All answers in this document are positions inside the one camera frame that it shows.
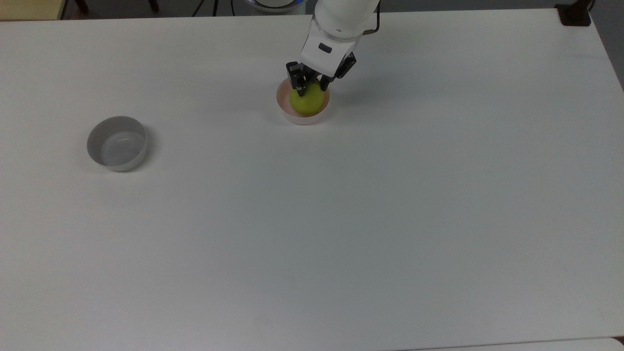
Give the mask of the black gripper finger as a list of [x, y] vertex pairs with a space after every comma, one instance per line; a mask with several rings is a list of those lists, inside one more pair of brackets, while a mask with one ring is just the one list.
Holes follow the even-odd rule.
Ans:
[[286, 64], [288, 80], [299, 97], [303, 97], [311, 82], [311, 71], [303, 63], [292, 61]]
[[319, 86], [321, 87], [321, 91], [326, 91], [329, 87], [329, 84], [334, 82], [337, 78], [343, 78], [349, 72], [349, 70], [356, 64], [357, 59], [353, 53], [350, 53], [346, 56], [341, 64], [339, 64], [336, 73], [330, 77], [325, 74], [321, 76], [319, 79]]

